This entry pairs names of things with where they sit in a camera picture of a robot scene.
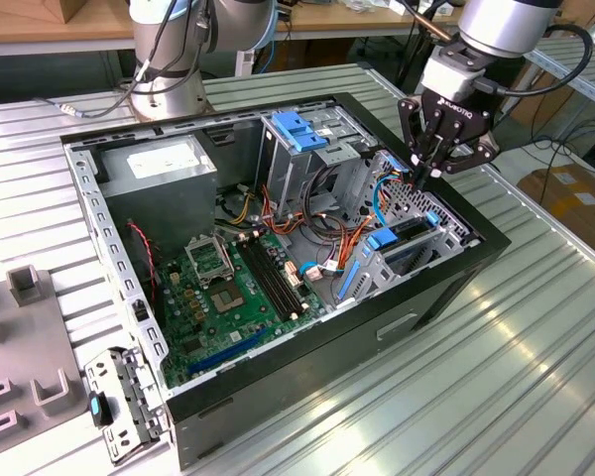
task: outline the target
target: side panel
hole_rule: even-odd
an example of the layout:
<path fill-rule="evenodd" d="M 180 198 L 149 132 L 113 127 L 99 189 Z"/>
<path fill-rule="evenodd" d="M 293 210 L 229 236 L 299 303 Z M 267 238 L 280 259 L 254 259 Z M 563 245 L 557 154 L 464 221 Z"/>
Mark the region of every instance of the side panel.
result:
<path fill-rule="evenodd" d="M 217 404 L 178 421 L 176 438 L 180 468 L 193 464 L 428 324 L 495 259 L 488 259 L 466 273 L 434 285 L 265 378 L 227 395 Z M 342 314 L 336 319 L 345 317 Z M 316 327 L 306 332 L 319 330 L 322 329 Z M 194 400 L 199 393 L 202 393 L 202 386 L 188 391 L 184 397 Z"/>

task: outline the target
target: red wire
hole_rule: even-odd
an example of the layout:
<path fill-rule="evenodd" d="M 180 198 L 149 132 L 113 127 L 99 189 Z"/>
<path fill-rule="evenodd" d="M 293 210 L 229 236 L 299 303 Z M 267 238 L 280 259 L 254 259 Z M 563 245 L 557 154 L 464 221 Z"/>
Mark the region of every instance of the red wire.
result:
<path fill-rule="evenodd" d="M 157 282 L 155 281 L 155 264 L 152 260 L 152 250 L 150 249 L 150 242 L 148 241 L 148 238 L 146 238 L 146 235 L 143 233 L 143 231 L 141 231 L 141 228 L 139 228 L 137 225 L 135 225 L 134 223 L 128 223 L 128 226 L 139 234 L 139 236 L 143 240 L 144 246 L 146 247 L 146 251 L 148 252 L 148 261 L 150 262 L 150 283 L 152 284 L 152 307 L 154 307 L 155 294 L 157 291 Z"/>

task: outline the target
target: motherboard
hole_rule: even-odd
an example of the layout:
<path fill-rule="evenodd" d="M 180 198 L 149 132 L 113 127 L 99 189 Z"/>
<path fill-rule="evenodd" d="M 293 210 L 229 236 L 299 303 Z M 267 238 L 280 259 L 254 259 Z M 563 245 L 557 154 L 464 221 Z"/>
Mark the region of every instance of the motherboard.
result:
<path fill-rule="evenodd" d="M 170 348 L 163 371 L 170 388 L 325 314 L 308 284 L 286 271 L 291 261 L 273 234 L 244 243 L 220 240 L 192 245 L 195 253 L 187 247 L 158 267 L 162 331 Z M 225 266 L 231 276 L 207 280 L 212 269 Z"/>

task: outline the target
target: slotted aluminum surface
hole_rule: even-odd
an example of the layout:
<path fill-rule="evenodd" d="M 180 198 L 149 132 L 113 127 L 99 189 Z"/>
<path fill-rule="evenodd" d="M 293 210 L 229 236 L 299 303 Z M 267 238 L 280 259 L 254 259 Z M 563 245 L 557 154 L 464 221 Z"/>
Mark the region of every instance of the slotted aluminum surface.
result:
<path fill-rule="evenodd" d="M 208 81 L 218 110 L 349 91 L 401 136 L 395 89 L 355 65 Z M 102 109 L 112 94 L 70 99 Z M 87 123 L 0 106 L 0 277 L 51 270 L 80 367 L 127 345 L 57 137 Z M 595 474 L 595 258 L 493 172 L 450 181 L 512 240 L 430 326 L 226 445 L 189 473 Z M 122 468 L 83 415 L 0 454 L 0 475 L 176 474 L 166 442 Z"/>
<path fill-rule="evenodd" d="M 581 61 L 584 44 L 579 38 L 546 38 L 525 58 L 557 78 L 563 78 Z M 595 50 L 593 57 L 569 86 L 595 101 Z"/>

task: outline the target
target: yellow wire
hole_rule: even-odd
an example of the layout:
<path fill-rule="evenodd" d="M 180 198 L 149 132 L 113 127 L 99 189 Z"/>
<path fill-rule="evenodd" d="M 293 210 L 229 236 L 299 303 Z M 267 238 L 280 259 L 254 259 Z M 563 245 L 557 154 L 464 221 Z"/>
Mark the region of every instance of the yellow wire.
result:
<path fill-rule="evenodd" d="M 242 223 L 243 221 L 245 221 L 245 218 L 247 217 L 247 211 L 249 210 L 249 200 L 251 199 L 251 194 L 247 193 L 247 198 L 245 198 L 245 204 L 242 207 L 242 211 L 240 212 L 240 215 L 238 215 L 237 218 L 234 218 L 233 220 L 231 220 L 229 223 L 231 223 L 232 225 L 238 225 L 240 223 Z"/>

